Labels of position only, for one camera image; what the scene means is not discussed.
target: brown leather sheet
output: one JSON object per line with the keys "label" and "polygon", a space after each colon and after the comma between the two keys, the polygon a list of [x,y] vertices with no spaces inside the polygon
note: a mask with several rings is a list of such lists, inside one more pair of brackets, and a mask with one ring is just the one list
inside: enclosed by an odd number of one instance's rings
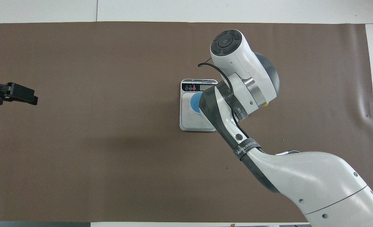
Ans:
{"label": "brown leather sheet", "polygon": [[39,97],[37,106],[0,106],[0,220],[306,221],[217,132],[179,128],[181,80],[221,79],[197,64],[231,28],[281,81],[279,96],[242,128],[270,154],[338,155],[373,189],[364,25],[0,24],[0,83]]}

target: blue circle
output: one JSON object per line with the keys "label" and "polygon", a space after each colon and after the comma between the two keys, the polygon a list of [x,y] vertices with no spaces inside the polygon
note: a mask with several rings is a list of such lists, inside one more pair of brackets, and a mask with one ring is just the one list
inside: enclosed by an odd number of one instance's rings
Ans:
{"label": "blue circle", "polygon": [[201,100],[202,92],[197,92],[191,97],[191,107],[198,114],[201,113],[199,110],[199,100]]}

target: round black button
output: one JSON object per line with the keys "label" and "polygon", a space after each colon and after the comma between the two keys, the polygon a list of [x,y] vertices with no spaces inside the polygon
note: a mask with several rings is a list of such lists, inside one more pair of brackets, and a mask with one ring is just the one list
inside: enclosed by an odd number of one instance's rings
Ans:
{"label": "round black button", "polygon": [[231,34],[224,34],[217,40],[220,47],[226,47],[233,42],[233,36]]}

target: digital scale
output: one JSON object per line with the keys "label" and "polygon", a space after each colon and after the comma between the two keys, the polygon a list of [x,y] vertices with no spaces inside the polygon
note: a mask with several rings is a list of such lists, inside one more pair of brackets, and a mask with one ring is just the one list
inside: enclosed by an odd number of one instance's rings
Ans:
{"label": "digital scale", "polygon": [[180,128],[182,130],[216,131],[199,110],[202,92],[215,84],[217,81],[214,79],[183,79],[181,81]]}

